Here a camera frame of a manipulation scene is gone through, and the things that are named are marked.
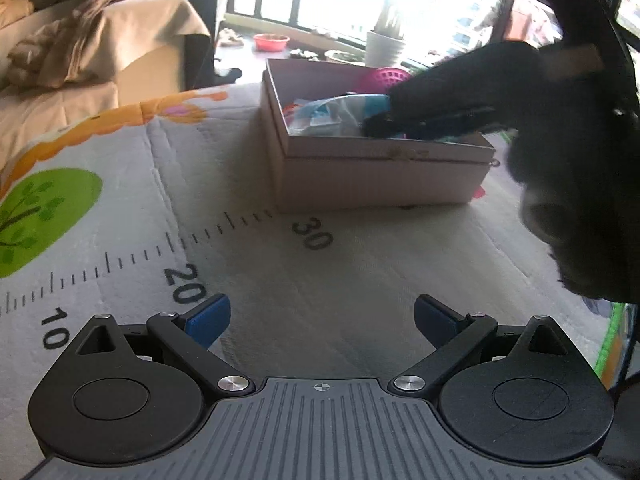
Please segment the beige sofa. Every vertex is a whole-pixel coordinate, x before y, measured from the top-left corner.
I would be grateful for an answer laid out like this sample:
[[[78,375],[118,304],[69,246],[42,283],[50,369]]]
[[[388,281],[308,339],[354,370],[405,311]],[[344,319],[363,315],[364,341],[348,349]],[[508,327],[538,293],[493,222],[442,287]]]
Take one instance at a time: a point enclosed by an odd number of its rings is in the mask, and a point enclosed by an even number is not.
[[[88,0],[25,36],[1,76],[2,165],[38,136],[119,107],[119,74],[183,36],[210,38],[188,0]]]

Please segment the blue white plastic bag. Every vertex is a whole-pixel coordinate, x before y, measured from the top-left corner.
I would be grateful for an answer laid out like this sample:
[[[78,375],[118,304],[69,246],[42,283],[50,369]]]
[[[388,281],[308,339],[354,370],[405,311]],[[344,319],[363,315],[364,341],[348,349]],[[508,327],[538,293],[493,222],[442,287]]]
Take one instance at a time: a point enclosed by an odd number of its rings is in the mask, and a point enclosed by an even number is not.
[[[364,121],[390,111],[390,97],[386,94],[345,94],[334,98],[297,100],[283,110],[290,136],[362,136]]]

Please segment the brown jacket on sofa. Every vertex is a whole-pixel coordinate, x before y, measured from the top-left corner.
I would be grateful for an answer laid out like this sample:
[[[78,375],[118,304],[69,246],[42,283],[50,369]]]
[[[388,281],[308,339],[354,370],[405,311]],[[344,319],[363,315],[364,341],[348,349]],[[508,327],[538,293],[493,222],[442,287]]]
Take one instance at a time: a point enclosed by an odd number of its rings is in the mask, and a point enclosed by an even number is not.
[[[66,18],[40,27],[8,54],[6,79],[21,88],[58,89],[80,79],[81,58],[103,11],[124,0],[86,0]]]

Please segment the red plastic basin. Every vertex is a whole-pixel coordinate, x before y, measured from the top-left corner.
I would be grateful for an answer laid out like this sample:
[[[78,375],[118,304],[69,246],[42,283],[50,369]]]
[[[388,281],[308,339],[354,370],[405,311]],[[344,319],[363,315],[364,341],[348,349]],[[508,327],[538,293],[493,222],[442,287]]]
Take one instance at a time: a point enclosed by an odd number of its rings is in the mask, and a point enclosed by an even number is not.
[[[278,34],[256,34],[253,37],[255,48],[262,52],[282,52],[288,46],[289,36]]]

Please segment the colourful ruler play mat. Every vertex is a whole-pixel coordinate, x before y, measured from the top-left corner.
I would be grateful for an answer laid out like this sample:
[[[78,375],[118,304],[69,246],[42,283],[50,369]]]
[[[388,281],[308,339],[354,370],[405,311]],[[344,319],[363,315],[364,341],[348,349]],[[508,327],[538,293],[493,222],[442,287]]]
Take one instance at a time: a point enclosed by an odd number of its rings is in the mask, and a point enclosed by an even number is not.
[[[595,361],[608,320],[568,292],[494,162],[465,205],[282,214],[256,84],[116,110],[1,174],[1,474],[41,458],[27,402],[97,313],[141,323],[222,292],[215,351],[254,378],[391,378],[430,351],[416,297],[555,318]]]

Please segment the round planter dish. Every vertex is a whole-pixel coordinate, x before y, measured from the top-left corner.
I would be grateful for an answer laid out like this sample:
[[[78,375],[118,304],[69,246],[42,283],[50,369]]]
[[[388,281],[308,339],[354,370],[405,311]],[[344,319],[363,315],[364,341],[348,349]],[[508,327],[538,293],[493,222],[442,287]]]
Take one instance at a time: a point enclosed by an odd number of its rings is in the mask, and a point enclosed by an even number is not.
[[[362,53],[352,53],[341,50],[327,50],[324,57],[328,62],[338,64],[348,64],[355,66],[364,65],[364,55]]]

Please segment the white pot bamboo plant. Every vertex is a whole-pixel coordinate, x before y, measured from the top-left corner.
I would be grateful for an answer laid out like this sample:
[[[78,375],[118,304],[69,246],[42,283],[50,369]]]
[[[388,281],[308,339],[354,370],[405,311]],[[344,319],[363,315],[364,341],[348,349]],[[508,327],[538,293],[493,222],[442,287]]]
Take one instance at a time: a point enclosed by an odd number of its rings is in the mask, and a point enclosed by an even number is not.
[[[366,64],[434,66],[486,44],[500,0],[385,0]]]

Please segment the pink toy net scoop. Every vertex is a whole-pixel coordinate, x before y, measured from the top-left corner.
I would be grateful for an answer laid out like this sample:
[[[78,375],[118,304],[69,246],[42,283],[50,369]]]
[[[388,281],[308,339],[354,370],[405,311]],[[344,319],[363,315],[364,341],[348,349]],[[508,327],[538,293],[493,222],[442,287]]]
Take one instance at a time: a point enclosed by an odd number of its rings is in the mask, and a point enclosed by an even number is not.
[[[410,77],[411,74],[402,68],[377,68],[359,78],[352,92],[360,94],[384,94],[390,90],[390,88],[401,84]]]

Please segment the pink cardboard box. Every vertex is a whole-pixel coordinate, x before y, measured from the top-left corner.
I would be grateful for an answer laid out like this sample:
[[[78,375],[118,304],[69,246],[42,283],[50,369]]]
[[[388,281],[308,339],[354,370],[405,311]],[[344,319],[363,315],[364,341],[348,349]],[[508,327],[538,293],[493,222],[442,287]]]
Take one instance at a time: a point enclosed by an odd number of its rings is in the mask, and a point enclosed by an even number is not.
[[[496,151],[479,133],[458,142],[294,136],[284,112],[355,90],[370,68],[270,58],[262,76],[262,123],[274,196],[282,212],[465,204]]]

